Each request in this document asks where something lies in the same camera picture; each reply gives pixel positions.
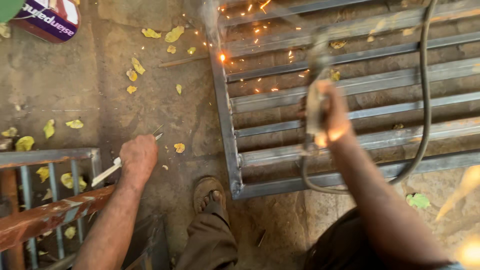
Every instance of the black cable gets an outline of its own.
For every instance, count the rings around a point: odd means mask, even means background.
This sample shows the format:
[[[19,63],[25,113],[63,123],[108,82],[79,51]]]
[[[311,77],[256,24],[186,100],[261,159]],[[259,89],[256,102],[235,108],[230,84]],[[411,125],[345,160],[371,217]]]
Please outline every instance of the black cable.
[[[425,17],[423,18],[423,27],[421,30],[421,37],[420,37],[420,75],[421,75],[421,85],[422,85],[422,95],[423,95],[423,135],[420,141],[419,149],[417,150],[417,154],[413,161],[408,165],[408,167],[404,168],[402,172],[395,177],[395,179],[390,180],[389,184],[397,184],[400,181],[404,180],[407,176],[409,176],[412,171],[418,166],[420,161],[425,154],[425,150],[427,149],[428,140],[430,137],[430,127],[432,125],[432,106],[430,104],[430,84],[428,80],[428,66],[427,66],[427,43],[428,43],[428,30],[430,28],[430,19],[433,14],[433,10],[437,4],[438,0],[432,0],[430,5],[427,8],[427,12]],[[306,156],[302,157],[302,165],[301,165],[301,175],[303,182],[312,190],[324,192],[324,193],[332,193],[332,194],[349,194],[347,189],[332,189],[327,187],[321,187],[319,185],[313,184],[308,179],[307,175],[307,158]]]

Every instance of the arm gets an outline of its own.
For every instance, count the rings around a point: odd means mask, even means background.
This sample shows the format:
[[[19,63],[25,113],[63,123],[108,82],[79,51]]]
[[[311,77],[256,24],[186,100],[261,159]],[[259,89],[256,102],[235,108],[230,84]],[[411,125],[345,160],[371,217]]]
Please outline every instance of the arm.
[[[141,135],[122,145],[121,178],[88,233],[73,266],[83,269],[120,269],[132,238],[140,197],[157,161],[153,135]]]
[[[327,132],[318,136],[316,143],[326,144],[331,150],[377,254],[392,267],[431,268],[449,264],[431,230],[385,182],[377,166],[360,148],[339,89],[325,81],[319,82],[318,89],[330,99],[325,119]]]

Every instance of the green bucket lid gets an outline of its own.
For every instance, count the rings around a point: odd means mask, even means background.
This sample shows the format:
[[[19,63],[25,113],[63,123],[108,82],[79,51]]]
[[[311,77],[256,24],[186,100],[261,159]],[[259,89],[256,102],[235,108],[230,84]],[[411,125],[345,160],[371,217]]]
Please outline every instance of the green bucket lid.
[[[0,23],[8,22],[20,11],[25,0],[0,0]]]

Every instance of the concrete floor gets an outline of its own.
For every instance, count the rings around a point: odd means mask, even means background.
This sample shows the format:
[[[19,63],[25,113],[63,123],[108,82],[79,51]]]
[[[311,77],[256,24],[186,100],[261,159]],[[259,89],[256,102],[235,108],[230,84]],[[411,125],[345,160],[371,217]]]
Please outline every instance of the concrete floor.
[[[95,1],[82,2],[82,26],[77,36],[66,44],[49,44],[15,28],[12,38],[0,42],[0,89],[3,96],[0,99],[0,129],[15,126],[21,136],[33,136],[36,140],[34,149],[100,147],[103,167],[107,168],[111,160],[118,156],[123,142],[138,134],[152,133],[163,124],[160,131],[165,134],[159,141],[158,165],[147,183],[138,218],[152,213],[166,214],[170,256],[178,261],[187,241],[186,228],[193,218],[191,197],[194,183],[203,176],[212,175],[220,179],[225,188],[228,187],[212,72],[208,60],[169,68],[158,66],[162,62],[187,58],[186,50],[189,47],[197,47],[195,55],[206,54],[202,44],[203,35],[195,35],[194,29],[186,29],[174,43],[176,54],[166,52],[170,44],[163,38],[145,38],[141,29],[162,31],[164,36],[172,27],[182,24],[183,13],[198,20],[195,10],[199,3],[192,0]],[[388,11],[384,5],[376,5],[370,10],[372,13]],[[348,10],[343,14],[348,19],[371,15]],[[432,37],[435,37],[435,33],[448,36],[479,31],[479,22],[476,18],[463,23],[444,24],[446,30],[433,30]],[[379,37],[367,46],[383,47],[397,41],[411,42],[418,38],[417,34],[418,31],[415,35],[403,37],[392,33],[395,39],[390,36]],[[332,51],[332,54],[366,49],[364,39],[349,41],[349,44],[351,46]],[[431,52],[430,61],[435,63],[477,57],[479,48],[479,44],[474,43],[436,50]],[[132,67],[131,57],[136,57],[146,69],[133,83],[125,75]],[[367,64],[343,65],[338,69],[342,78],[362,76],[415,66],[417,57],[416,54],[409,54]],[[281,63],[273,57],[263,64]],[[480,77],[474,76],[436,83],[432,88],[438,95],[450,95],[475,91],[479,82]],[[175,84],[183,86],[181,96],[175,90]],[[138,90],[133,94],[127,93],[126,87],[129,85],[137,86]],[[357,110],[418,98],[418,86],[403,87],[382,94],[357,96],[349,100],[349,105],[352,110]],[[17,111],[15,105],[22,109]],[[437,110],[434,118],[440,121],[456,115],[479,115],[480,110],[478,103],[469,103],[451,111],[445,116]],[[236,126],[245,125],[247,117],[267,123],[275,119],[288,120],[291,116],[287,110],[280,109],[267,116],[253,113],[236,118]],[[57,129],[47,141],[42,128],[48,119],[55,119]],[[74,119],[81,119],[84,127],[75,130],[64,126],[63,123]],[[369,130],[367,127],[384,129],[398,121],[405,126],[418,124],[419,119],[421,113],[413,113],[402,119],[378,118],[374,126],[371,119],[354,124],[358,130],[365,132]],[[239,147],[242,150],[257,149],[265,142],[272,146],[286,145],[295,142],[299,133],[290,131],[282,135],[257,137],[240,141]],[[185,144],[186,150],[182,154],[175,153],[173,145],[176,143]],[[478,148],[479,143],[480,139],[475,136],[434,142],[429,154]],[[372,156],[381,155],[380,159],[385,162],[410,158],[414,153],[414,146],[406,146],[388,149],[381,154],[372,152]],[[323,169],[331,167],[329,160],[325,160],[325,163],[327,165]],[[162,165],[167,165],[169,170],[163,169]],[[288,170],[293,171],[294,167],[292,165]],[[413,175],[396,186],[403,196],[419,192],[430,199],[432,207],[418,212],[453,258],[465,239],[480,234],[479,190],[458,203],[445,219],[434,221],[438,209],[454,191],[463,171],[455,169]],[[254,178],[255,174],[246,172],[245,175]],[[114,181],[117,177],[118,174],[110,180]],[[240,254],[236,268],[300,269],[305,251],[326,228],[352,207],[354,202],[349,196],[312,191],[230,200],[228,211]],[[256,242],[264,230],[266,233],[262,245],[257,247]]]

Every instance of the trouser leg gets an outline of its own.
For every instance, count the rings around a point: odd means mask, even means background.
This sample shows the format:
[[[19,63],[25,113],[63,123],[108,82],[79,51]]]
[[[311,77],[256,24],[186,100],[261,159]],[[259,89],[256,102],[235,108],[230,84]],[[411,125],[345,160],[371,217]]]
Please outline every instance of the trouser leg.
[[[230,269],[238,261],[237,243],[228,225],[227,213],[217,202],[210,202],[195,216],[187,229],[187,245],[177,270]]]
[[[386,269],[370,245],[356,208],[338,219],[310,249],[305,270]]]

